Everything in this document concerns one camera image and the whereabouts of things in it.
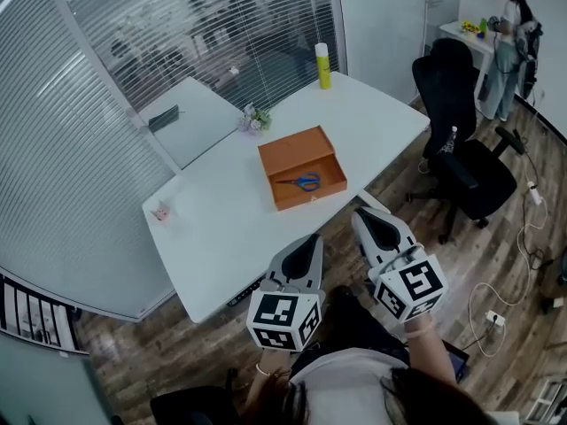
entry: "orange box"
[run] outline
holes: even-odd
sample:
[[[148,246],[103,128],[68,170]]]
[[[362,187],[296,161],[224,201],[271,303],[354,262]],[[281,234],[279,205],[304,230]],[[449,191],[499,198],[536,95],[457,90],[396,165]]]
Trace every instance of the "orange box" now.
[[[260,145],[258,151],[279,211],[346,189],[346,176],[321,126]],[[321,187],[314,191],[278,182],[310,172],[321,177]]]

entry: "desk leg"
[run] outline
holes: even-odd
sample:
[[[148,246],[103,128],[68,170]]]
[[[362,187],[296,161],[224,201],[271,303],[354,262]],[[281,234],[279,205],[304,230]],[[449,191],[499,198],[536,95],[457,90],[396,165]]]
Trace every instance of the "desk leg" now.
[[[480,95],[480,90],[482,89],[482,84],[485,81],[486,73],[488,73],[488,66],[493,59],[493,56],[489,53],[485,53],[482,56],[482,65],[480,66],[480,73],[478,73],[477,86],[475,87],[475,103],[478,104],[478,95]]]
[[[385,213],[392,214],[388,208],[382,205],[364,189],[358,193],[358,198],[371,208],[379,209],[380,211],[384,211]]]

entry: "yellow bottle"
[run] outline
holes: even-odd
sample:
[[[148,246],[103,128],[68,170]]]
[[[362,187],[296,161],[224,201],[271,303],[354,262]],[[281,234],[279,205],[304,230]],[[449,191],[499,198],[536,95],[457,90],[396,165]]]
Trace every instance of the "yellow bottle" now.
[[[322,89],[330,88],[329,48],[324,42],[315,45],[317,69],[319,70],[319,84]]]

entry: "blue scissors handle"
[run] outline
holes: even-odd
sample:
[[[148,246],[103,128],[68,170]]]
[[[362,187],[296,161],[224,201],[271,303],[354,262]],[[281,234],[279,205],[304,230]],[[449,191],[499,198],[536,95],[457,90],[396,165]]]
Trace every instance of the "blue scissors handle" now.
[[[283,184],[295,184],[299,188],[302,188],[305,192],[312,192],[313,190],[318,190],[321,187],[321,176],[315,172],[309,172],[299,177],[297,180],[284,180],[278,182]]]

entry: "person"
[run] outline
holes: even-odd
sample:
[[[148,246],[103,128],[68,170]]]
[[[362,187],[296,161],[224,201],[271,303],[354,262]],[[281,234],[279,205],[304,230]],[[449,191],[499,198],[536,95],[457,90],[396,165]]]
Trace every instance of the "person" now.
[[[347,287],[330,294],[329,337],[303,351],[264,350],[243,425],[493,424],[459,390],[429,313],[406,322],[406,346]]]
[[[525,0],[508,0],[500,21],[491,26],[501,37],[488,71],[488,96],[478,108],[488,120],[508,119],[521,62],[516,48],[516,30],[532,19],[532,10]]]

